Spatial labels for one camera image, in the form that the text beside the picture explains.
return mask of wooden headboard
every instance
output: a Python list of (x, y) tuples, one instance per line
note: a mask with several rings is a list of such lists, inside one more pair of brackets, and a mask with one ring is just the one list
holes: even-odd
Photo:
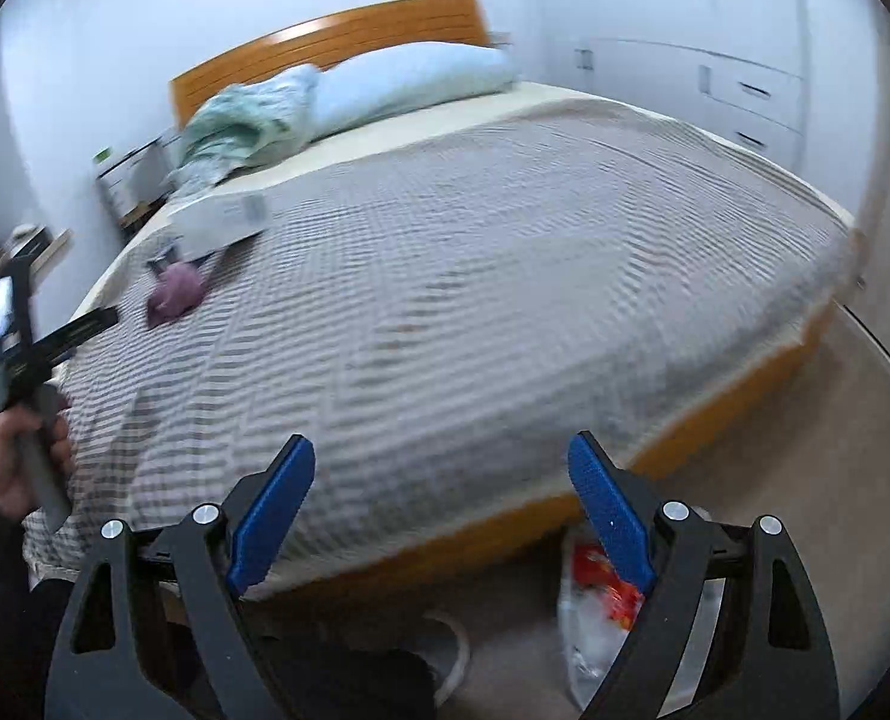
[(231, 83), (253, 83), (305, 62), (327, 70), (403, 43), (437, 40), (487, 46), (475, 0), (395, 0), (297, 23), (202, 62), (172, 82), (178, 124)]

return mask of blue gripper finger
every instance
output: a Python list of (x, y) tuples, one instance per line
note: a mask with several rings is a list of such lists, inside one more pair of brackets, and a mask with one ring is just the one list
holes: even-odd
[(568, 473), (608, 560), (621, 579), (648, 596), (656, 579), (648, 560), (648, 531), (583, 436), (569, 443)]
[(312, 442), (300, 437), (285, 445), (283, 451), (287, 456), (283, 460), (276, 458), (269, 469), (269, 480), (231, 536), (231, 565), (225, 581), (234, 597), (266, 578), (295, 514), (312, 487), (315, 475)]

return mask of pink cloth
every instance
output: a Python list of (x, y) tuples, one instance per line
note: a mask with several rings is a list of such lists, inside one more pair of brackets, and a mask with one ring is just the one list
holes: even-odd
[(158, 284), (146, 303), (149, 329), (174, 322), (204, 298), (205, 283), (199, 269), (188, 263), (173, 263), (158, 276)]

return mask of bed frame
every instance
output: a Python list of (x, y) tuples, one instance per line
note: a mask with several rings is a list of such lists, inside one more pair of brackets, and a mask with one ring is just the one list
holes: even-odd
[(487, 46), (475, 0), (395, 0), (343, 10), (256, 38), (202, 62), (172, 82), (178, 124), (231, 83), (255, 83), (311, 62), (327, 70), (360, 53), (437, 40)]
[[(345, 10), (281, 29), (229, 50), (172, 82), (175, 110), (186, 124), (205, 100), (231, 83), (268, 79), (304, 62), (326, 69), (360, 53), (420, 40), (488, 45), (475, 0), (398, 0)], [(801, 343), (768, 360), (704, 403), (635, 456), (635, 471), (656, 478), (671, 473), (794, 374), (821, 340), (833, 304), (811, 318)], [(290, 605), (355, 604), (415, 584), (439, 580), (501, 560), (581, 517), (576, 495), (526, 504), (436, 538), (362, 570), (313, 581), (285, 593)]]

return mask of silver screw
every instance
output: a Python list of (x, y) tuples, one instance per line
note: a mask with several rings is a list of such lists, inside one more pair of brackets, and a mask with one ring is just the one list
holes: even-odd
[(215, 522), (218, 519), (218, 506), (211, 503), (199, 506), (192, 512), (192, 519), (199, 525), (208, 525), (210, 522)]
[(106, 524), (101, 526), (101, 537), (118, 538), (124, 530), (125, 525), (122, 525), (121, 519), (110, 519)]
[(778, 536), (778, 533), (782, 532), (782, 520), (778, 517), (773, 517), (771, 514), (765, 514), (765, 516), (758, 521), (758, 524), (760, 525), (760, 528), (770, 536)]
[(688, 507), (681, 501), (669, 501), (662, 507), (662, 512), (668, 519), (681, 521), (688, 517)]

